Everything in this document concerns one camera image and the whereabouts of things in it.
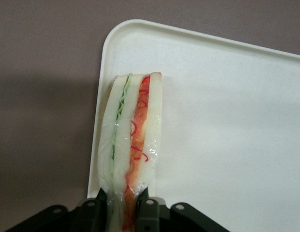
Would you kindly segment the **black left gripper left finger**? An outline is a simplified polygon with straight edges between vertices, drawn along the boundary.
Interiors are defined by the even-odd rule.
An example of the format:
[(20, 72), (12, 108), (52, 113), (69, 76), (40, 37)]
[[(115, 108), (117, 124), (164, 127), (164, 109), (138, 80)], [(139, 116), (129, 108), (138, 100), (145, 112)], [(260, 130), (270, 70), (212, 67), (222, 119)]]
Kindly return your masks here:
[(107, 224), (107, 195), (100, 189), (95, 198), (80, 202), (71, 211), (52, 205), (9, 228), (8, 232), (104, 232)]

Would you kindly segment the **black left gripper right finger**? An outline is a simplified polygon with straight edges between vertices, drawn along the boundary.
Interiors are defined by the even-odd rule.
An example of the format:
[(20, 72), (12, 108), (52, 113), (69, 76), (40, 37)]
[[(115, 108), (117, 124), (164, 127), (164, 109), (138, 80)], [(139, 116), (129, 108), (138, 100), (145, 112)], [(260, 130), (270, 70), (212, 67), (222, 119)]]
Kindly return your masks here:
[(188, 203), (168, 208), (165, 200), (150, 197), (146, 188), (135, 206), (135, 232), (226, 232), (227, 229)]

